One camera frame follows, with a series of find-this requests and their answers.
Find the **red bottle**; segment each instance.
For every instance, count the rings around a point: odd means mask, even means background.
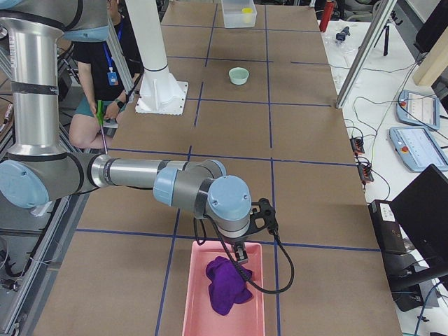
[[[323,33],[327,30],[328,21],[330,21],[331,15],[333,14],[334,7],[335,7],[335,2],[333,0],[327,0],[327,2],[325,3],[325,8],[323,9],[321,24],[319,25],[319,29]]]

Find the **black stand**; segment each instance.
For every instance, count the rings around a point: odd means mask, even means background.
[[[373,45],[373,48],[375,48],[378,44],[379,39],[381,38],[381,36],[384,33],[384,51],[383,51],[383,56],[387,56],[387,54],[389,53],[389,25],[386,24],[383,28],[383,30],[381,31],[381,34],[379,35],[377,42],[375,42],[375,44]]]

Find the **light blue joint cap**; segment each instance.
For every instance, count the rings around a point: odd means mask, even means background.
[[[210,160],[210,161],[213,161],[218,165],[219,169],[221,170],[221,174],[223,176],[227,175],[227,170],[225,170],[224,164],[222,164],[221,161],[217,161],[217,160]]]
[[[9,9],[22,1],[23,0],[0,0],[0,9]]]
[[[155,177],[153,194],[154,198],[171,206],[173,202],[174,182],[176,182],[177,169],[165,167]]]
[[[64,38],[74,42],[102,42],[109,36],[109,26],[66,31]]]
[[[47,188],[35,173],[24,164],[7,160],[0,164],[0,190],[6,199],[21,208],[47,203]]]
[[[210,209],[226,221],[239,221],[251,210],[249,187],[239,177],[228,175],[217,178],[209,189]]]

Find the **id badge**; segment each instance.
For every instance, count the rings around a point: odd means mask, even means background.
[[[118,77],[116,72],[108,72],[107,78],[109,79],[109,85],[115,86],[118,85]]]

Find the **light blue bowl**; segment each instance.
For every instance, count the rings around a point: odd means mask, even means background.
[[[249,71],[245,68],[233,68],[229,71],[230,81],[235,85],[243,85],[249,78]]]

